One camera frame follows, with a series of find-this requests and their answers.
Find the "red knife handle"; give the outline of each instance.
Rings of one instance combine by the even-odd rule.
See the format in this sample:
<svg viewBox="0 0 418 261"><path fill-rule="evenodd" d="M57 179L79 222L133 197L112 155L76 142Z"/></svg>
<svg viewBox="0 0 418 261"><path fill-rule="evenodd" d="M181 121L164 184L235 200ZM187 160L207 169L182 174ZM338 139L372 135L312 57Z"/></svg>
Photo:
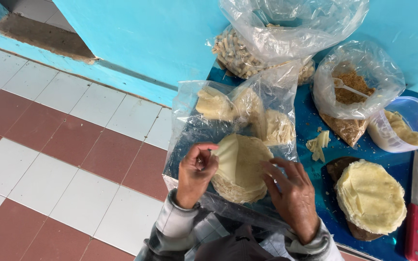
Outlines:
<svg viewBox="0 0 418 261"><path fill-rule="evenodd" d="M404 255L409 261L418 261L418 206L410 203L407 211Z"/></svg>

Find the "plastic bag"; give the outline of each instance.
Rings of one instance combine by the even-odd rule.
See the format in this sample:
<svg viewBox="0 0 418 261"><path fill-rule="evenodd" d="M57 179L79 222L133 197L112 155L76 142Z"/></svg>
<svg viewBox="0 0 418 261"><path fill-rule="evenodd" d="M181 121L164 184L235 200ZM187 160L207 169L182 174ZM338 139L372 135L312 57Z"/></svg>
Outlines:
<svg viewBox="0 0 418 261"><path fill-rule="evenodd" d="M272 66L346 39L362 24L369 1L219 0L219 7L249 53Z"/></svg>
<svg viewBox="0 0 418 261"><path fill-rule="evenodd" d="M230 72L242 79L248 79L258 72L287 63L268 65L256 59L238 39L231 25L216 36L212 53L217 54L217 60ZM301 65L303 67L299 70L298 86L309 83L313 79L315 62L312 60L312 55L302 58Z"/></svg>
<svg viewBox="0 0 418 261"><path fill-rule="evenodd" d="M360 77L367 90L372 91L353 90L338 79L342 75ZM363 102L339 102L336 92L343 93L343 89L353 92L347 92L347 98L361 97ZM349 41L333 48L320 62L314 77L313 99L327 125L354 146L366 131L368 118L404 90L402 71L383 49L369 41Z"/></svg>
<svg viewBox="0 0 418 261"><path fill-rule="evenodd" d="M166 166L164 169L164 180L169 189L175 187L178 180L178 165L183 157L188 153L189 148L196 142L220 142L226 135L238 133L247 136L255 136L262 131L253 128L251 112L245 113L245 116L237 116L232 120L209 120L203 114L196 110L198 102L198 92L205 86L217 89L217 91L227 95L235 108L240 109L238 103L244 104L246 109L240 111L258 111L257 103L253 102L256 98L252 95L246 96L248 92L253 92L262 101L264 110L276 110L287 115L289 121L295 124L294 116L294 97L296 95L297 80L300 64L299 61L284 64L262 71L252 76L240 86L234 87L223 85L213 81L183 81L179 82L178 94L172 103L172 136L169 150L167 153ZM248 98L244 102L237 98ZM282 157L287 160L298 161L296 152L296 135L286 144L269 146L270 151L275 157ZM216 191L210 184L206 192L210 198L214 197ZM223 213L227 207L225 203L211 204L206 206L208 209ZM267 196L253 204L244 204L251 209L259 211L271 217L278 217L275 207Z"/></svg>

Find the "plastic container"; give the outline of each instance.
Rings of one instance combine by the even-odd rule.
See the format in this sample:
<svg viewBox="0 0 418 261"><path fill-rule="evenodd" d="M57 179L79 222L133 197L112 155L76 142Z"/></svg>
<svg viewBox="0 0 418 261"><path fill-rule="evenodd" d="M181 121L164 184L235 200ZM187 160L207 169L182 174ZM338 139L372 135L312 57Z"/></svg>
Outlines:
<svg viewBox="0 0 418 261"><path fill-rule="evenodd" d="M413 130L418 132L418 99L414 97L397 97L385 110L391 112L399 112L403 116L403 120ZM370 117L370 123L367 127L373 142L382 150L399 153L405 151L414 151L418 146L410 145L400 139L391 128L386 119L383 110L375 113Z"/></svg>

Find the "hand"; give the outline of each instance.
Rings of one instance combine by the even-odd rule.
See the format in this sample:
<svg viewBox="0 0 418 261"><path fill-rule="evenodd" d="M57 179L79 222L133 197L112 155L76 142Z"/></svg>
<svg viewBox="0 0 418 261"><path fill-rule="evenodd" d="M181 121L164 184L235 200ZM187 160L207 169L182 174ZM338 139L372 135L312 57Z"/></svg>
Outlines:
<svg viewBox="0 0 418 261"><path fill-rule="evenodd" d="M180 162L176 204L192 209L206 192L209 181L219 168L219 157L210 155L219 145L210 142L195 143Z"/></svg>
<svg viewBox="0 0 418 261"><path fill-rule="evenodd" d="M273 164L285 169L283 173ZM262 178L272 197L272 203L280 216L296 232L301 244L309 244L317 234L320 220L315 211L315 191L309 176L304 171L301 163L287 161L282 158L273 158L270 163L261 161L266 173ZM281 188L278 190L274 180Z"/></svg>

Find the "checkered floor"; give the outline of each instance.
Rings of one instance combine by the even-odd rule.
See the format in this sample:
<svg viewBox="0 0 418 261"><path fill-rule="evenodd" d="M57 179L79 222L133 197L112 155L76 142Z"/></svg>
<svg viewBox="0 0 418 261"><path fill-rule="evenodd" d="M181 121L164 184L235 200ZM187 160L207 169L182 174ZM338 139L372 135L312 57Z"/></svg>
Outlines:
<svg viewBox="0 0 418 261"><path fill-rule="evenodd" d="M133 260L171 110L0 51L0 261Z"/></svg>

